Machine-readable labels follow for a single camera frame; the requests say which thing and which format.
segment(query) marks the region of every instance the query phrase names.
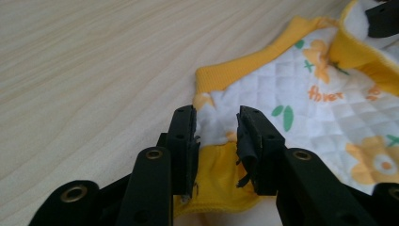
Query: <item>green leaf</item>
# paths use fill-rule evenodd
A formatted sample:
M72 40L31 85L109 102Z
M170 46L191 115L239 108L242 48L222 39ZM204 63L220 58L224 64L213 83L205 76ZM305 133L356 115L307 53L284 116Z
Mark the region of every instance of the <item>green leaf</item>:
M291 126L293 125L294 122L294 111L289 105L284 109L283 119L284 119L284 130L285 132L288 132L291 129Z
M284 109L284 106L283 106L283 105L277 106L277 107L272 111L272 116L278 116L279 114L281 114L282 109Z
M298 49L302 49L303 45L305 44L305 41L299 40L296 44L295 47Z

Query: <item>light wood surface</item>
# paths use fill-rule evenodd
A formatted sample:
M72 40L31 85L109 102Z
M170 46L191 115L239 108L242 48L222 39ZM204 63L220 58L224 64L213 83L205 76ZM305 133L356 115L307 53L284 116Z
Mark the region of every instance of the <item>light wood surface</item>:
M0 0L0 225L57 187L106 186L191 104L195 70L345 0Z

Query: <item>cloth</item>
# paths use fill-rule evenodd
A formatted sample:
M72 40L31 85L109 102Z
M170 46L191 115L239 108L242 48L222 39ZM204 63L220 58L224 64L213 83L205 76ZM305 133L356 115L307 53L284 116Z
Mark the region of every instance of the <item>cloth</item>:
M367 37L364 10L352 1L339 22L295 17L271 45L197 71L197 186L175 197L174 214L240 212L261 198L236 166L236 113L261 110L289 148L318 154L341 182L371 193L399 183L399 66L394 42Z

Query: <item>wooden table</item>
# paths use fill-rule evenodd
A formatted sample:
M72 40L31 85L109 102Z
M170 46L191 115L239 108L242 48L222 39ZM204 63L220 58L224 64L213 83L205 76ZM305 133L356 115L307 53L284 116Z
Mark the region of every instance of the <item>wooden table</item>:
M195 70L265 47L344 0L0 1L0 225L57 187L106 186L190 105Z

